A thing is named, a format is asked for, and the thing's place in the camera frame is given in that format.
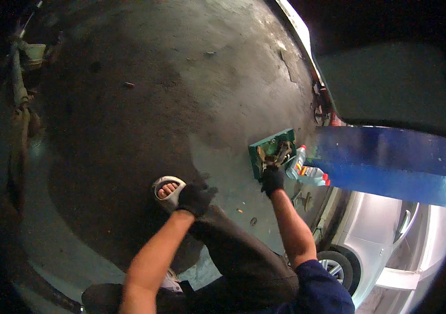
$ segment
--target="work glove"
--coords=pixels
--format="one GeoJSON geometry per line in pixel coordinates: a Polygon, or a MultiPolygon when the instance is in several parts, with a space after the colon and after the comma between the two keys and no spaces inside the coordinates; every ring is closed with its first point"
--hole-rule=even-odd
{"type": "Polygon", "coordinates": [[[268,166],[258,182],[262,184],[261,191],[270,198],[273,191],[284,189],[284,173],[277,166],[268,166]]]}
{"type": "Polygon", "coordinates": [[[205,183],[188,184],[179,193],[178,208],[176,210],[188,210],[196,218],[201,217],[208,210],[209,203],[211,203],[217,192],[217,188],[209,188],[205,183]]]}

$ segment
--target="forearm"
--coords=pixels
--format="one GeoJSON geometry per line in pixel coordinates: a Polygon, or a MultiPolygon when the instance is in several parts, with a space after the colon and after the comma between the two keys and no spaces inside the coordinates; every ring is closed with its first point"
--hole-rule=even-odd
{"type": "Polygon", "coordinates": [[[176,250],[194,221],[195,217],[188,211],[175,211],[141,248],[127,271],[125,298],[135,290],[157,293],[176,250]]]}
{"type": "Polygon", "coordinates": [[[301,263],[316,259],[316,248],[312,232],[296,212],[286,192],[278,189],[270,195],[284,249],[296,268],[301,263]]]}

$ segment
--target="navy shirt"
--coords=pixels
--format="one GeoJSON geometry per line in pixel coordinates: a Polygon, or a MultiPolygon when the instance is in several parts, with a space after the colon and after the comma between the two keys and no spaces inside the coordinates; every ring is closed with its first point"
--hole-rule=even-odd
{"type": "Polygon", "coordinates": [[[254,314],[354,313],[349,292],[318,261],[306,261],[295,272],[300,283],[296,300],[254,314]]]}

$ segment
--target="sleeve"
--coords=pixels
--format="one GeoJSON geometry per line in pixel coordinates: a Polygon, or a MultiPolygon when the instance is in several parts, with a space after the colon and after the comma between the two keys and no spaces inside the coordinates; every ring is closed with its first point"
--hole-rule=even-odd
{"type": "Polygon", "coordinates": [[[354,313],[349,292],[317,260],[302,263],[295,272],[299,279],[295,314],[354,313]]]}

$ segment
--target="wheel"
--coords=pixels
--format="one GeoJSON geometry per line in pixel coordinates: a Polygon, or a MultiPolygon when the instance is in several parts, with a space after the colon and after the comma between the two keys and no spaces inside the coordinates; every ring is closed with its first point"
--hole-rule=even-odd
{"type": "Polygon", "coordinates": [[[335,251],[323,251],[317,254],[317,259],[324,269],[349,290],[352,285],[352,265],[347,257],[335,251]]]}

